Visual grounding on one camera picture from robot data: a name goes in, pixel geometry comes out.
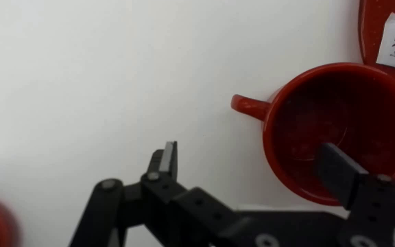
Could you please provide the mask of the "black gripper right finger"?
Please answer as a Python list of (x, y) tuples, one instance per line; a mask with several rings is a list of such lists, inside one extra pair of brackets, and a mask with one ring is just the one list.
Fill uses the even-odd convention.
[(340, 247), (394, 247), (395, 183), (372, 175), (326, 142), (317, 156), (317, 175), (348, 211), (337, 236)]

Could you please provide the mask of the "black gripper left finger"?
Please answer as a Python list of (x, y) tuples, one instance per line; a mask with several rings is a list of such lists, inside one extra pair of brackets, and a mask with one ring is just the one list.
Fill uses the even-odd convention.
[(167, 223), (171, 229), (222, 231), (234, 222), (234, 211), (201, 187), (186, 189), (177, 181), (178, 149), (167, 141), (152, 153), (141, 177), (143, 196), (148, 201), (149, 222)]

